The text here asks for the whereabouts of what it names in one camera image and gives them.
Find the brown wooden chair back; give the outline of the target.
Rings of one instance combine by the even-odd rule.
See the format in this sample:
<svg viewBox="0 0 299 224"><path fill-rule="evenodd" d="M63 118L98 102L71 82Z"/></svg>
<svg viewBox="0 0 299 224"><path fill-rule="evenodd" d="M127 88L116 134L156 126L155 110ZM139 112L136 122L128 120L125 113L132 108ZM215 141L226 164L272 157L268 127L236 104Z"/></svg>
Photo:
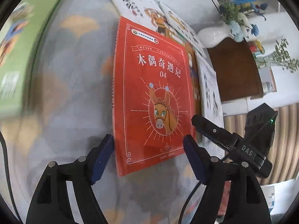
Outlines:
<svg viewBox="0 0 299 224"><path fill-rule="evenodd" d="M263 97L263 87L255 60L246 41L225 38L207 50L216 72L223 102L253 96Z"/></svg>

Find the patterned fan tablecloth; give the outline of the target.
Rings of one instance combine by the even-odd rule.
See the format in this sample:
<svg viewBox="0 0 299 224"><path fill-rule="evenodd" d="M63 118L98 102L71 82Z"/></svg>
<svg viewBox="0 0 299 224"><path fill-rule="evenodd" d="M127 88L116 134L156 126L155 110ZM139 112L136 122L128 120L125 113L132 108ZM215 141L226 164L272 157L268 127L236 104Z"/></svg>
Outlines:
<svg viewBox="0 0 299 224"><path fill-rule="evenodd" d="M72 163L113 134L112 0L61 0L41 38L29 104L1 118L1 195L21 223L49 163ZM92 190L109 223L178 223L196 184L185 153L120 177L111 155Z"/></svg>

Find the white ceramic vase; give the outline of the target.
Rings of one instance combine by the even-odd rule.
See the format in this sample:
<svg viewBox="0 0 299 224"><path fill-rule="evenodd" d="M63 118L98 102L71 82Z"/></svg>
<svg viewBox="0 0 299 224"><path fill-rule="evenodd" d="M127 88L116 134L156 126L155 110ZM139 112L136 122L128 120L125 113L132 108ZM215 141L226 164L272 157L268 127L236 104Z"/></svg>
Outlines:
<svg viewBox="0 0 299 224"><path fill-rule="evenodd" d="M226 38L233 38L230 28L223 24L222 26L207 27L200 30L197 38L204 48L210 49L220 44Z"/></svg>

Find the wisdom stories warrior book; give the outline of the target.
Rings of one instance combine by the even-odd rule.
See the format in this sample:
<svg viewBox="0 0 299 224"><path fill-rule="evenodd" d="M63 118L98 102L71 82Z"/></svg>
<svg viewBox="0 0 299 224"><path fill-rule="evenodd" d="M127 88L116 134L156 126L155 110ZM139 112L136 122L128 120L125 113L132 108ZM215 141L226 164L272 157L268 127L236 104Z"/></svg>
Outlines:
<svg viewBox="0 0 299 224"><path fill-rule="evenodd" d="M112 0L112 2L120 16L184 45L186 40L168 24L155 0Z"/></svg>

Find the white cartoon figures book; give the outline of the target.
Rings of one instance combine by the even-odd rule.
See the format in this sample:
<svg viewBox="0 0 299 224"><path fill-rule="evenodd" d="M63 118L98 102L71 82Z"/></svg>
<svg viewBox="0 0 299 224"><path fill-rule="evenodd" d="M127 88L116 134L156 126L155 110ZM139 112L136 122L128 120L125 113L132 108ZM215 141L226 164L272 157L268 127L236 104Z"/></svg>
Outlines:
<svg viewBox="0 0 299 224"><path fill-rule="evenodd" d="M163 3L159 2L159 6L165 14L167 22L181 35L186 39L197 51L202 55L203 58L206 58L206 54L203 50L203 45L197 38L195 31L177 15L174 11L168 8Z"/></svg>

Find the green potted plant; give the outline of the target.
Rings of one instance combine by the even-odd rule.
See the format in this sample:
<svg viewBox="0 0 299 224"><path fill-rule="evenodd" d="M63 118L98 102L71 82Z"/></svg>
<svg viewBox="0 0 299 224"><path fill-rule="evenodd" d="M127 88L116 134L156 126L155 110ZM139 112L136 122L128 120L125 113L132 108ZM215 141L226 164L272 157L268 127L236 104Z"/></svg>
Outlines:
<svg viewBox="0 0 299 224"><path fill-rule="evenodd" d="M256 58L255 62L258 69L263 67L279 66L290 73L298 71L298 59L290 56L287 47L288 41L282 38L276 41L275 50L265 57Z"/></svg>

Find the blue white flower bouquet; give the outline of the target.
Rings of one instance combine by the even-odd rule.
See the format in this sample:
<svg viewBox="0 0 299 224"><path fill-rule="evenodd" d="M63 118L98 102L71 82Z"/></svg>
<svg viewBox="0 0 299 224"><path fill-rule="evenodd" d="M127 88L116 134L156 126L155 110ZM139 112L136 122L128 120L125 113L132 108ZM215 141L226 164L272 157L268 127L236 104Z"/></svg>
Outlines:
<svg viewBox="0 0 299 224"><path fill-rule="evenodd" d="M249 21L248 15L254 14L265 18L268 3L259 4L257 0L224 0L219 12L223 22L230 28L235 42L240 43L250 35L257 37L259 29Z"/></svg>

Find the rabbit hill book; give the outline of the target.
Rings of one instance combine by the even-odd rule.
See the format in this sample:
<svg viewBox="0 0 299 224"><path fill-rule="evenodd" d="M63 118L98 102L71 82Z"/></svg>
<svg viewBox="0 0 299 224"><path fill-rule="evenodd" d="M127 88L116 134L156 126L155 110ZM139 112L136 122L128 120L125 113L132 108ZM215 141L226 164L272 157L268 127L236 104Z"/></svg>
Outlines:
<svg viewBox="0 0 299 224"><path fill-rule="evenodd" d="M196 52L196 59L201 92L202 116L218 127L224 127L223 109L216 72L199 52Z"/></svg>

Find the light green picture book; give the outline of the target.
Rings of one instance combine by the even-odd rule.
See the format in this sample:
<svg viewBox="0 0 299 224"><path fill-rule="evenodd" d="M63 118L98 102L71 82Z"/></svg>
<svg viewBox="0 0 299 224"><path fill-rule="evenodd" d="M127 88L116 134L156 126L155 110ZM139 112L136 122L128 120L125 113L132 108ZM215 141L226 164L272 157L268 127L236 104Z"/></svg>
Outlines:
<svg viewBox="0 0 299 224"><path fill-rule="evenodd" d="M21 0L1 29L1 118L22 114L36 52L61 0Z"/></svg>

